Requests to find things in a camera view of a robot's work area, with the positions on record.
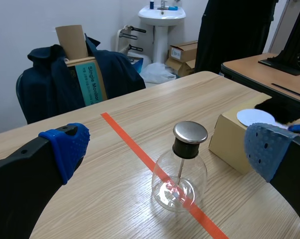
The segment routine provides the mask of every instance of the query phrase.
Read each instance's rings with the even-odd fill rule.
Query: wood grain
[[[279,71],[258,63],[260,60],[264,60],[274,56],[277,55],[266,53],[240,60],[225,62],[223,63],[223,65],[245,77],[250,78],[253,81],[259,82],[262,85],[265,85],[276,91],[282,92],[285,95],[300,100],[300,96],[272,85],[272,83],[274,83],[300,94],[300,75],[293,76],[283,71]]]
[[[84,123],[87,155],[49,202],[32,239],[208,239],[189,214],[163,209],[151,196],[151,172],[100,116],[108,112],[154,160],[173,144],[182,120],[204,125],[200,147],[208,170],[202,210],[231,239],[300,239],[300,219],[257,173],[245,176],[208,150],[218,116],[256,95],[202,72],[0,134],[0,159],[40,131]]]

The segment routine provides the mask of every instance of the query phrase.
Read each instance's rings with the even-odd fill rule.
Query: black curtain
[[[195,72],[263,53],[278,0],[210,0],[202,17]]]

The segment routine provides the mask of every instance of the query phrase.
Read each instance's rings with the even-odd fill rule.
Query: metal lid
[[[192,121],[177,123],[174,126],[173,133],[180,141],[190,144],[200,144],[208,138],[208,131],[205,127]]]

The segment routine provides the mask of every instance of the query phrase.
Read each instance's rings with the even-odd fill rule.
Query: tape line
[[[121,139],[130,147],[130,149],[141,159],[141,161],[151,170],[156,172],[159,178],[163,181],[172,181],[170,177],[159,167],[155,167],[155,162],[137,145],[137,143],[120,127],[120,125],[108,114],[103,113],[101,116],[112,127],[112,129],[121,137]],[[184,199],[182,204],[191,215],[203,226],[203,228],[214,239],[229,239],[213,222],[209,217],[202,212],[202,210],[194,203],[191,204],[189,198],[187,198],[183,191],[177,187],[177,192],[180,198]]]

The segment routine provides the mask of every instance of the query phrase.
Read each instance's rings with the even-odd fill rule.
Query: navy jacket
[[[86,37],[88,51],[98,61],[108,99],[145,88],[128,58],[118,52],[99,51],[99,42]],[[32,50],[33,67],[24,71],[18,89],[27,123],[85,107],[80,85],[71,77],[59,45]]]

